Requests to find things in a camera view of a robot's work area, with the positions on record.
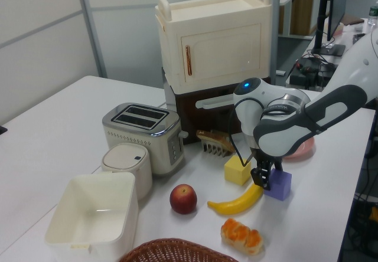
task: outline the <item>yellow banana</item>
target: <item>yellow banana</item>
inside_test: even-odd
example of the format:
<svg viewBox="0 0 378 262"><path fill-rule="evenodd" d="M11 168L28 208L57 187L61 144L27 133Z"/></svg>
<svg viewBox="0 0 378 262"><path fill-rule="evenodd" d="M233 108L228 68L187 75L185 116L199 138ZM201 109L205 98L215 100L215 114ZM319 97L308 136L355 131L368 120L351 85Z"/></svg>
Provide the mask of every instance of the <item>yellow banana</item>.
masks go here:
<svg viewBox="0 0 378 262"><path fill-rule="evenodd" d="M263 188L252 184L247 191L235 200L215 203L207 201L207 206L222 215L233 215L250 208L263 194Z"/></svg>

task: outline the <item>bread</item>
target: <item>bread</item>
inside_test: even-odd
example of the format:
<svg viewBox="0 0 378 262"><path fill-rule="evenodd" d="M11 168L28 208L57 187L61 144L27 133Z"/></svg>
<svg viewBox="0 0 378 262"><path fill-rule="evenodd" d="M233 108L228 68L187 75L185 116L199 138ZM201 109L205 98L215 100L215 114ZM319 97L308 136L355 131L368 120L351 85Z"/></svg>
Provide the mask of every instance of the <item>bread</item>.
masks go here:
<svg viewBox="0 0 378 262"><path fill-rule="evenodd" d="M232 146L232 144L226 139L226 137L219 133L197 130L195 135L201 140L209 141L214 144L220 145L222 149L229 151L231 153L235 153L234 146Z"/></svg>
<svg viewBox="0 0 378 262"><path fill-rule="evenodd" d="M264 243L259 231L250 230L247 226L232 218L227 219L222 225L220 236L223 242L247 255L260 253Z"/></svg>

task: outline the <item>small white bin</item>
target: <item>small white bin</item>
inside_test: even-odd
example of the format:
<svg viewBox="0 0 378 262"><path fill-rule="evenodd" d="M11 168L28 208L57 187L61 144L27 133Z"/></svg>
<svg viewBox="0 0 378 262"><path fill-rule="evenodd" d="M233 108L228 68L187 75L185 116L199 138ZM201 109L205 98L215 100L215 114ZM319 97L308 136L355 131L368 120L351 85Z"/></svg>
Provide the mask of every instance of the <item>small white bin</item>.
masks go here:
<svg viewBox="0 0 378 262"><path fill-rule="evenodd" d="M165 77L175 94L269 76L270 0L158 0L155 16Z"/></svg>
<svg viewBox="0 0 378 262"><path fill-rule="evenodd" d="M111 148L102 158L104 171L131 172L135 175L136 197L142 199L151 190L152 172L146 147L134 143L121 143Z"/></svg>
<svg viewBox="0 0 378 262"><path fill-rule="evenodd" d="M116 262L132 249L137 219L132 173L79 175L64 191L45 242L58 262Z"/></svg>

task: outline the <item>apple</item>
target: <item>apple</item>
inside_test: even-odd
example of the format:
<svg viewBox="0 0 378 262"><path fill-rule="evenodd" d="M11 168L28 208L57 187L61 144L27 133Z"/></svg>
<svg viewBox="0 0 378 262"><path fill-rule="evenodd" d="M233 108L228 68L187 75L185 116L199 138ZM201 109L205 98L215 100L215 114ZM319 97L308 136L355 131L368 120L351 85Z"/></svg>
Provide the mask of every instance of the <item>apple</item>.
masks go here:
<svg viewBox="0 0 378 262"><path fill-rule="evenodd" d="M189 214L197 205L197 194L190 185L180 184L172 190L170 203L175 212Z"/></svg>

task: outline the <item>pink plate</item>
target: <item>pink plate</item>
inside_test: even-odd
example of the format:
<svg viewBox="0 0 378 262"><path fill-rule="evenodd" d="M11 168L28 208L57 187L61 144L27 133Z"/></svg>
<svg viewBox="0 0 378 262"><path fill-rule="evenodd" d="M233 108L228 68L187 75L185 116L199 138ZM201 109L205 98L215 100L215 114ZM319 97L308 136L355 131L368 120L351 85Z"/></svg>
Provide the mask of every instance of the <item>pink plate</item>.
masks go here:
<svg viewBox="0 0 378 262"><path fill-rule="evenodd" d="M297 157L300 157L300 156L308 153L312 149L312 147L314 146L314 143L315 143L315 140L314 140L313 137L311 137L310 139L307 139L305 142L303 142L299 146L299 148L294 152L294 154L286 156L285 159L297 158Z"/></svg>

